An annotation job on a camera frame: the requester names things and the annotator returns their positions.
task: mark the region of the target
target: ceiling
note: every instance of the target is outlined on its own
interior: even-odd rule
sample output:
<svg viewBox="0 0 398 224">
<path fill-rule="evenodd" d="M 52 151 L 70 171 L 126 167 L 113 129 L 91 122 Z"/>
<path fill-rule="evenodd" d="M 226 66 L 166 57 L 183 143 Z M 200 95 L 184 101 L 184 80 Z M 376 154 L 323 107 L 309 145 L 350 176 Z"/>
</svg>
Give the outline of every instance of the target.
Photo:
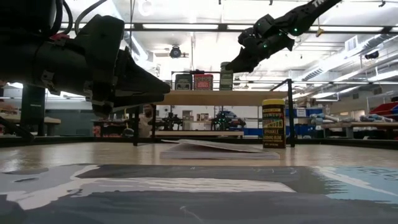
<svg viewBox="0 0 398 224">
<path fill-rule="evenodd" d="M 77 16 L 96 0 L 67 0 L 73 17 Z M 283 16 L 286 12 L 307 1 L 302 0 L 108 0 L 83 20 L 88 22 L 95 14 L 119 16 L 130 22 L 131 2 L 135 2 L 132 22 L 142 23 L 237 23 L 253 24 L 265 14 L 273 17 Z M 398 24 L 398 0 L 388 1 L 384 7 L 378 7 L 380 1 L 343 1 L 320 16 L 319 23 L 339 26 L 396 26 Z M 191 68 L 217 71 L 220 63 L 230 61 L 237 56 L 240 45 L 239 33 L 235 32 L 166 32 L 140 31 L 134 37 L 148 51 L 164 56 L 173 45 L 179 45 L 189 58 L 171 59 L 157 57 L 161 65 L 161 77 L 170 75 L 171 70 Z M 282 50 L 269 60 L 261 62 L 253 74 L 284 73 L 289 70 L 305 70 L 319 61 L 339 52 L 344 42 L 354 34 L 304 34 L 296 38 L 293 52 Z"/>
</svg>

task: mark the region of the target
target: red container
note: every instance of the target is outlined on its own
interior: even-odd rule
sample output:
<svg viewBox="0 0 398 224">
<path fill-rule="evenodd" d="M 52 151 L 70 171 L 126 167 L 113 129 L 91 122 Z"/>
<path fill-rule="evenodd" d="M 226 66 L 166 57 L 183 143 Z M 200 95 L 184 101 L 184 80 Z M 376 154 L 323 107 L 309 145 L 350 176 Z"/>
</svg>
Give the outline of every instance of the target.
<svg viewBox="0 0 398 224">
<path fill-rule="evenodd" d="M 213 90 L 213 75 L 195 74 L 193 76 L 194 90 Z"/>
</svg>

